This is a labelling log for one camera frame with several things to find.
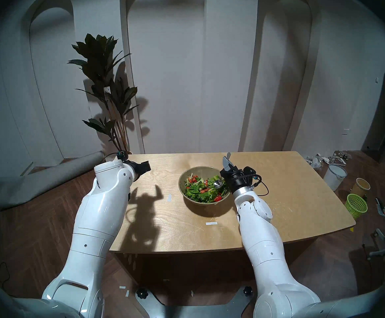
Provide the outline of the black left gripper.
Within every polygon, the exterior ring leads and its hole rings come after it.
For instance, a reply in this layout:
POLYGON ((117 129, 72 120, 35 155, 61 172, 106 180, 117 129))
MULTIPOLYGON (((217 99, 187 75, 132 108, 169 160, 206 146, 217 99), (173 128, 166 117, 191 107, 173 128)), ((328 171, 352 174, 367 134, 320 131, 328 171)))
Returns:
POLYGON ((144 161, 142 163, 136 163, 134 161, 126 160, 126 165, 130 166, 133 170, 133 182, 139 179, 143 174, 151 171, 149 161, 144 161))

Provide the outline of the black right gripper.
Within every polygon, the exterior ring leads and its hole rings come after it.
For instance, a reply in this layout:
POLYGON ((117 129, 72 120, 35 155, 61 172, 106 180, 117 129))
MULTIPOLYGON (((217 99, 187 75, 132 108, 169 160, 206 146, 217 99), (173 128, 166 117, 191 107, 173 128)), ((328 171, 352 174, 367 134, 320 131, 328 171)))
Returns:
POLYGON ((256 171, 253 168, 238 169, 227 157, 223 157, 222 162, 223 169, 220 171, 220 175, 226 181, 232 194, 243 187, 252 186, 253 179, 256 177, 256 171))

